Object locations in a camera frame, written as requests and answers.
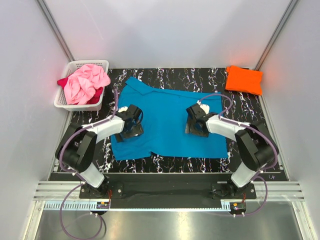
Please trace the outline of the blue t shirt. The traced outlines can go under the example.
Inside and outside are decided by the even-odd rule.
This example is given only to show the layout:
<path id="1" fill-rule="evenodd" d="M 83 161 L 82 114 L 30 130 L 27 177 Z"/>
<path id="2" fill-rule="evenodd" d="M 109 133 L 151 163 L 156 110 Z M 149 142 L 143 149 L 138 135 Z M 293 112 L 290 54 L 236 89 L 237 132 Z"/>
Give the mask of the blue t shirt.
<path id="1" fill-rule="evenodd" d="M 223 110 L 220 96 L 206 93 L 159 89 L 148 86 L 134 77 L 125 82 L 118 107 L 135 105 L 143 112 L 144 133 L 118 142 L 111 136 L 111 148 L 117 161 L 136 160 L 152 153 L 164 157 L 227 158 L 226 138 L 218 134 L 201 137 L 185 132 L 186 109 L 202 99 L 214 113 Z"/>

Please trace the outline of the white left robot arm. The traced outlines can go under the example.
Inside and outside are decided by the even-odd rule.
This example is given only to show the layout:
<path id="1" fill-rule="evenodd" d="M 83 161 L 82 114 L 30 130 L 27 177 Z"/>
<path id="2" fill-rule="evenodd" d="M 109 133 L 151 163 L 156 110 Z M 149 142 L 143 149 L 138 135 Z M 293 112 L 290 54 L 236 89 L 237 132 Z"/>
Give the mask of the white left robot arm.
<path id="1" fill-rule="evenodd" d="M 111 192 L 108 178 L 93 164 L 96 144 L 110 136 L 115 136 L 117 143 L 141 136 L 143 116 L 143 111 L 131 104 L 93 124 L 71 123 L 55 151 L 60 168 L 77 175 L 90 195 L 108 196 Z"/>

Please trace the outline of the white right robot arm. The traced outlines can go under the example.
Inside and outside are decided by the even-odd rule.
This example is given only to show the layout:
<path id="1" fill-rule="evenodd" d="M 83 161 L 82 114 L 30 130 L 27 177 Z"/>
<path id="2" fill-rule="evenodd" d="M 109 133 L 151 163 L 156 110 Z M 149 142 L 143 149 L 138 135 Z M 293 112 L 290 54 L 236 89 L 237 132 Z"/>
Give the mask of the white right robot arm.
<path id="1" fill-rule="evenodd" d="M 239 122 L 209 112 L 206 104 L 186 109 L 185 133 L 200 137 L 220 135 L 236 142 L 241 163 L 226 183 L 212 185 L 215 199 L 241 199 L 258 175 L 278 162 L 279 149 L 263 122 Z"/>

